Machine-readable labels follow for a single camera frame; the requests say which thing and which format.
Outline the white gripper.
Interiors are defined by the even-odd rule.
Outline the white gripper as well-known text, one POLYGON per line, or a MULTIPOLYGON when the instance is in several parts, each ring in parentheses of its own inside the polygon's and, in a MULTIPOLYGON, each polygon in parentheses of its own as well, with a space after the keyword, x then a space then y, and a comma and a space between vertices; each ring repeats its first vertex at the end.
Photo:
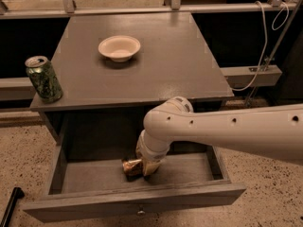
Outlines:
POLYGON ((160 166, 169 151, 171 139, 169 137, 156 138, 142 131, 139 135, 135 156, 143 163, 143 175, 152 175, 160 166))

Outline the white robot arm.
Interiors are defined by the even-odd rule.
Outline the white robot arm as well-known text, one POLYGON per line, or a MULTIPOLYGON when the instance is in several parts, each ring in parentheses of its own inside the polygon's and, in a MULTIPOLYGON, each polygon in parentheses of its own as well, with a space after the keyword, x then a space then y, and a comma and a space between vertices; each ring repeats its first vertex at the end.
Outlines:
POLYGON ((195 113, 177 96, 148 111, 136 152, 151 175, 173 142, 188 141, 286 162, 303 160, 303 105, 195 113))

